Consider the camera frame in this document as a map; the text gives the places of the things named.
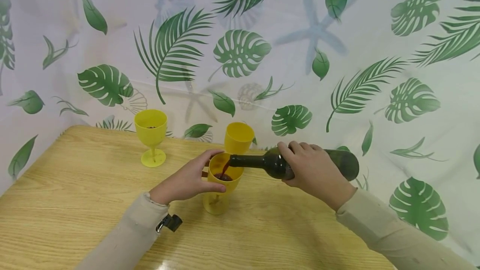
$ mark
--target wine bottle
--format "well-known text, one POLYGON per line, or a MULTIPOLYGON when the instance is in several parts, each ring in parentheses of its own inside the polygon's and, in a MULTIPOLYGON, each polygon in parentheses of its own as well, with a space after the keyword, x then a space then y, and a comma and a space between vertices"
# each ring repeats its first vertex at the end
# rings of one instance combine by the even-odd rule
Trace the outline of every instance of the wine bottle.
MULTIPOLYGON (((344 178, 352 181, 359 174, 359 162, 357 157, 344 150, 325 149, 333 163, 338 167, 344 178)), ((264 169, 267 174, 277 179, 293 179, 295 177, 290 165, 283 158, 278 147, 269 149, 263 155, 237 155, 230 156, 231 167, 249 167, 264 169)))

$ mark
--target wood grain surface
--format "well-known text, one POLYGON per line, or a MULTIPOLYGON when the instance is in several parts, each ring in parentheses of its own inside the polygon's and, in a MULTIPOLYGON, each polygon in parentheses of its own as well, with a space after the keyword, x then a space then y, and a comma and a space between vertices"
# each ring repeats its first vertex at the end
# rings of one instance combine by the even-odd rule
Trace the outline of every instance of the wood grain surface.
MULTIPOLYGON (((140 193, 217 147, 166 138, 166 162, 146 168, 136 134, 69 128, 0 197, 0 269, 73 269, 140 193)), ((263 170, 245 170, 221 216, 203 209, 201 195, 170 213, 183 225, 165 229, 136 269, 392 269, 328 206, 263 170)))

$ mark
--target glass base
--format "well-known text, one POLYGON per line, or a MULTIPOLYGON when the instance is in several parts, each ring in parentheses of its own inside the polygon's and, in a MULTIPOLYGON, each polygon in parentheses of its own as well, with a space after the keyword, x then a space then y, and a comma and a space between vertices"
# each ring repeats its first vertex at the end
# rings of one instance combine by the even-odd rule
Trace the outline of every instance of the glass base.
POLYGON ((205 193, 203 195, 203 208, 212 215, 221 215, 230 206, 228 197, 228 195, 219 195, 219 193, 205 193))
POLYGON ((142 154, 142 164, 144 166, 154 168, 158 167, 165 162, 167 155, 163 150, 155 148, 155 159, 152 156, 152 150, 148 150, 142 154))

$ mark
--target glass stem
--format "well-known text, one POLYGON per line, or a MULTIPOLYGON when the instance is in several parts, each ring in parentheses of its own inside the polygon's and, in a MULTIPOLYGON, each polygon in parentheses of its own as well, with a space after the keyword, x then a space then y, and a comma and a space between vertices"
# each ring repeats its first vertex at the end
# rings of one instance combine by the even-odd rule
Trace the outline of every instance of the glass stem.
POLYGON ((156 162, 155 161, 155 147, 152 147, 151 150, 152 150, 152 159, 153 159, 153 162, 155 163, 156 162))

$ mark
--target beige sleeve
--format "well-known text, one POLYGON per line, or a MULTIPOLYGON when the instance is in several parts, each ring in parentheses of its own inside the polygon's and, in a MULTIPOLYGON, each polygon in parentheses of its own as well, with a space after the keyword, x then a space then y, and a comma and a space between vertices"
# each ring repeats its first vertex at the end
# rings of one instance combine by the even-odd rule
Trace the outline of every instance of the beige sleeve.
POLYGON ((143 193, 76 269, 132 270, 158 238, 155 229, 167 214, 168 206, 151 201, 150 194, 143 193))
POLYGON ((477 270, 453 251, 399 219, 387 204, 357 190, 337 212, 337 220, 398 270, 477 270))

